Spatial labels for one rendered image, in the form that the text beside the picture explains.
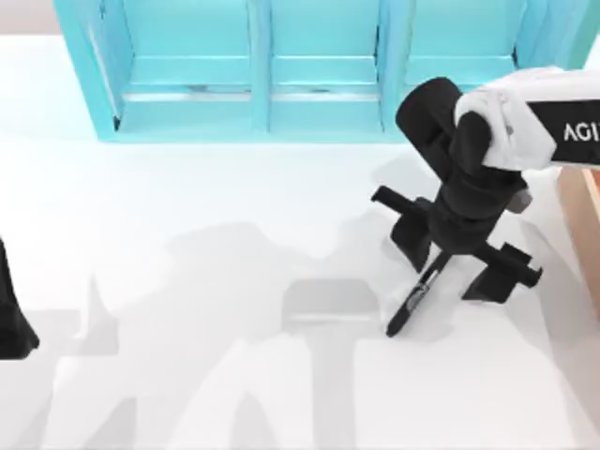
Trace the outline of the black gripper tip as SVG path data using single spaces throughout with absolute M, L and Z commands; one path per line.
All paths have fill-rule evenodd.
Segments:
M 6 247 L 0 238 L 0 361 L 23 360 L 36 350 L 39 344 L 36 331 L 18 303 Z

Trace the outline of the light blue rack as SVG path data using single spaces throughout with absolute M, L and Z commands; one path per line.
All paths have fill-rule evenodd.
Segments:
M 105 143 L 393 143 L 399 103 L 585 65 L 600 0 L 52 0 Z

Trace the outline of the pale grey rounded box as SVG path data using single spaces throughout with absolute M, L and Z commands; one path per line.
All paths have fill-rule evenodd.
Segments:
M 524 188 L 513 195 L 506 210 L 512 214 L 522 214 L 532 203 L 533 196 L 528 188 Z

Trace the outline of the black marker pen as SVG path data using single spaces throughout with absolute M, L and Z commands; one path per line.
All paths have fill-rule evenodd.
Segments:
M 421 277 L 410 290 L 402 305 L 388 322 L 385 334 L 389 338 L 396 336 L 407 324 L 419 304 L 430 291 L 432 284 L 448 264 L 450 259 L 451 255 L 442 251 L 425 269 Z

